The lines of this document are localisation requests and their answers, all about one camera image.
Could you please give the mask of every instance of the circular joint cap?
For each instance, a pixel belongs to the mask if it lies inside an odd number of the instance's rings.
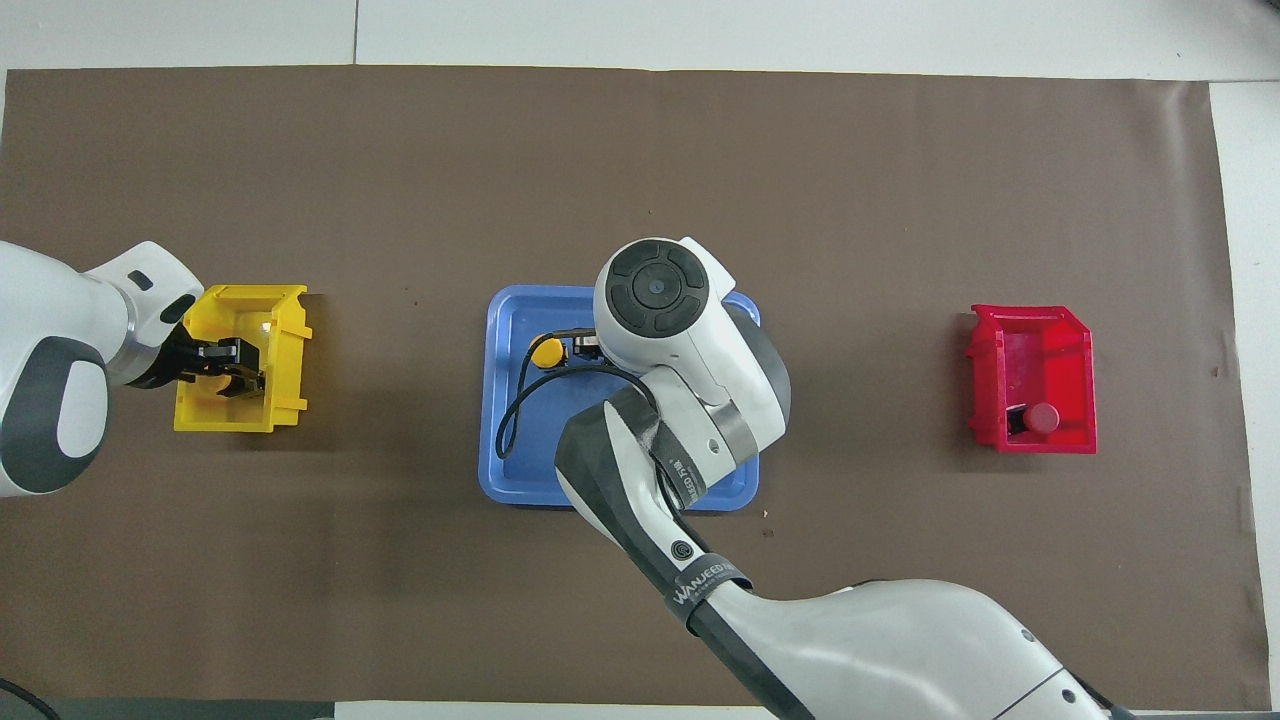
[[[689,329],[710,301],[710,288],[701,261],[687,247],[645,240],[614,258],[605,297],[626,329],[659,338]]]

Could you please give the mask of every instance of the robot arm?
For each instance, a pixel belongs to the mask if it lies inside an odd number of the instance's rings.
[[[785,432],[790,382],[749,319],[722,305],[732,277],[691,238],[637,241],[595,286],[600,347],[641,374],[566,425],[557,477],[667,607],[774,715],[915,720],[1103,719],[1023,625],[975,591],[874,582],[772,601],[680,511]]]
[[[0,242],[0,496],[52,492],[88,466],[108,387],[147,372],[201,292],[154,242],[87,273]]]

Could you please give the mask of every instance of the yellow object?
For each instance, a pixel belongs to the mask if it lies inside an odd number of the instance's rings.
[[[534,365],[544,370],[550,370],[563,365],[568,360],[568,352],[564,350],[564,343],[554,337],[549,337],[543,341],[536,348],[534,348]]]
[[[260,354],[266,389],[256,397],[221,397],[225,377],[197,377],[178,383],[173,429],[224,433],[269,433],[297,425],[307,409],[301,397],[302,341],[311,338],[307,311],[298,296],[305,284],[215,284],[183,318],[196,340],[239,337]]]

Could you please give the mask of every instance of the blue tray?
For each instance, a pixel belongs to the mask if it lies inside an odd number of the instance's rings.
[[[746,311],[759,324],[751,299],[732,292],[724,301]],[[507,505],[567,506],[556,479],[556,446],[570,418],[613,395],[626,380],[603,373],[582,373],[547,383],[525,400],[515,451],[499,460],[493,448],[498,421],[516,395],[520,363],[535,337],[567,328],[590,328],[591,288],[579,286],[513,284],[489,302],[484,341],[484,396],[480,409],[480,487]],[[571,357],[570,364],[577,364]],[[526,383],[541,370],[529,369]],[[691,510],[740,510],[760,487],[760,460],[753,457],[716,483]]]

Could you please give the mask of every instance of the brown paper backdrop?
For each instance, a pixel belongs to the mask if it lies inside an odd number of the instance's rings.
[[[1130,706],[1268,702],[1204,85],[24,70],[0,165],[0,236],[76,268],[150,238],[315,293],[298,428],[124,389],[72,488],[0,502],[0,667],[41,691],[751,702],[586,523],[476,483],[493,293],[689,233],[795,386],[756,500],[695,523],[763,594],[954,580]],[[973,443],[974,302],[1092,327],[1097,456]]]

